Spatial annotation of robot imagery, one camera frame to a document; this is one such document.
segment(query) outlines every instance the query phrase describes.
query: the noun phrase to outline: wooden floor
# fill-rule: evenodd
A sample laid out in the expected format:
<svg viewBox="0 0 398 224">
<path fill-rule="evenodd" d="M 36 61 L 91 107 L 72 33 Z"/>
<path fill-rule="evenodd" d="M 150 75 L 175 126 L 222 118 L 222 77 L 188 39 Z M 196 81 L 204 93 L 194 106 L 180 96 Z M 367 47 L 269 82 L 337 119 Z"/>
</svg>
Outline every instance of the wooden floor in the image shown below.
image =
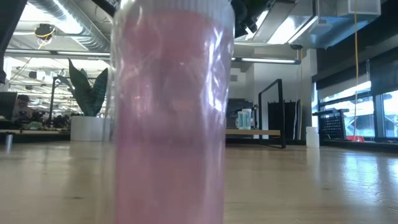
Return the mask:
<svg viewBox="0 0 398 224">
<path fill-rule="evenodd" d="M 0 223 L 94 224 L 99 147 L 1 148 Z M 251 146 L 226 158 L 227 224 L 398 223 L 398 155 Z"/>
</svg>

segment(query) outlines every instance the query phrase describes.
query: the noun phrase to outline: plastic bag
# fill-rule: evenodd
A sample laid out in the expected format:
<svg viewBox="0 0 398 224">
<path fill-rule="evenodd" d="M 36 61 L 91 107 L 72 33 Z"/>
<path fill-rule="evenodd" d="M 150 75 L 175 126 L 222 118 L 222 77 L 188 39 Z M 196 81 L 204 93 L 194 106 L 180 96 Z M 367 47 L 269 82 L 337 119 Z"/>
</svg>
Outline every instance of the plastic bag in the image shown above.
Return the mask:
<svg viewBox="0 0 398 224">
<path fill-rule="evenodd" d="M 122 1 L 104 144 L 113 212 L 101 222 L 223 222 L 233 30 L 227 0 Z"/>
</svg>

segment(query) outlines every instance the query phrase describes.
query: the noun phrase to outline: pink drink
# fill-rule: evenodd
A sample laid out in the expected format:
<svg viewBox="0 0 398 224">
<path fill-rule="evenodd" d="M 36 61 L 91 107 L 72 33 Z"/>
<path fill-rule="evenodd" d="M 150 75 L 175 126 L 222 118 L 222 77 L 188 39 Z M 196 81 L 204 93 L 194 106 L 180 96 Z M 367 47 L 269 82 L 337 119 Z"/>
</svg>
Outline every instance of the pink drink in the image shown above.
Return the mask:
<svg viewBox="0 0 398 224">
<path fill-rule="evenodd" d="M 224 6 L 227 27 L 156 2 L 123 6 L 114 33 L 115 223 L 222 224 L 232 9 L 189 1 Z"/>
</svg>

